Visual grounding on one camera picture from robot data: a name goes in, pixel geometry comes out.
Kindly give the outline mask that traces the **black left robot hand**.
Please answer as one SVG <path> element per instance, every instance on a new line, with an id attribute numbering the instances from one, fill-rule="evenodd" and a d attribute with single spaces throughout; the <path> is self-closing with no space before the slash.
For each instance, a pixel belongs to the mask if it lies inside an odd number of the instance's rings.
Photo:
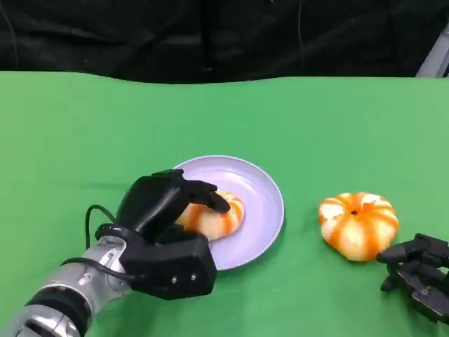
<path id="1" fill-rule="evenodd" d="M 169 169 L 142 176 L 131 185 L 119 205 L 116 224 L 151 244 L 175 242 L 185 236 L 177 220 L 190 204 L 204 205 L 218 213 L 230 210 L 216 185 L 187 180 L 182 169 Z"/>

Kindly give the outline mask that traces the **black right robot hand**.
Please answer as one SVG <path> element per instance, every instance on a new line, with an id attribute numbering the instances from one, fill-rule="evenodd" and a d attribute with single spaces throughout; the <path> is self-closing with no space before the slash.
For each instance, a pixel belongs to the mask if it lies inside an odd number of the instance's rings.
<path id="1" fill-rule="evenodd" d="M 380 290 L 401 290 L 412 308 L 433 322 L 448 323 L 448 243 L 417 233 L 376 256 L 387 267 Z"/>

